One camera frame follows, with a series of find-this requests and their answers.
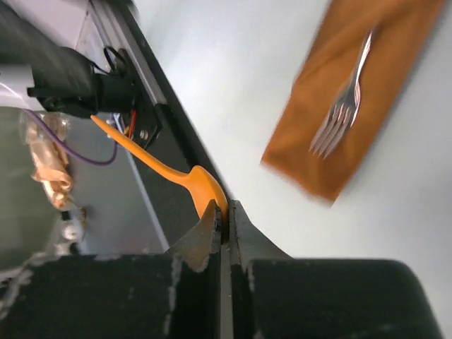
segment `plastic spoon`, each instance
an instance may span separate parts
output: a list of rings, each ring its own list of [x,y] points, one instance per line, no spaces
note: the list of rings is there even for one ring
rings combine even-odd
[[[158,174],[175,184],[185,187],[191,194],[196,212],[201,218],[210,200],[215,200],[221,210],[222,221],[227,225],[228,206],[225,193],[218,182],[201,166],[195,166],[190,173],[182,173],[163,164],[151,154],[146,152],[131,139],[120,133],[103,120],[91,116],[91,119],[119,145],[122,145],[130,153],[143,161]]]

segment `fork handle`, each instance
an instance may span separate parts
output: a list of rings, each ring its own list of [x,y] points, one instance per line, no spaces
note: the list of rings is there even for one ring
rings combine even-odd
[[[353,72],[352,82],[357,83],[359,80],[359,76],[361,75],[362,67],[366,61],[367,55],[369,54],[371,44],[374,40],[375,29],[371,30],[367,35],[366,41],[362,45],[361,53],[359,53],[358,62]]]

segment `fork head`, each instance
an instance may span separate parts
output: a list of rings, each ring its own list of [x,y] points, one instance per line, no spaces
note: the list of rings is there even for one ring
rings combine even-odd
[[[334,102],[320,129],[312,139],[310,151],[325,159],[335,150],[355,121],[360,97],[359,83],[356,83],[352,84]]]

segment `silver fork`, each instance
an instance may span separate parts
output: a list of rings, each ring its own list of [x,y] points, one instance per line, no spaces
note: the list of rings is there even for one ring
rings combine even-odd
[[[359,75],[366,61],[367,55],[375,36],[373,29],[366,37],[358,57],[358,62],[352,72],[350,82],[344,91],[339,94],[330,108],[328,116],[312,139],[310,151],[323,156],[325,159],[342,141],[344,135],[355,122],[359,104],[361,102],[361,88],[359,86]]]

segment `white tabletop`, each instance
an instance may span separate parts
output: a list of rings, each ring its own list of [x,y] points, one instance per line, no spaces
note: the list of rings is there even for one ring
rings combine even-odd
[[[260,165],[328,1],[151,2],[137,0],[145,36],[257,228],[296,257],[405,262],[452,338],[452,7],[328,208]]]

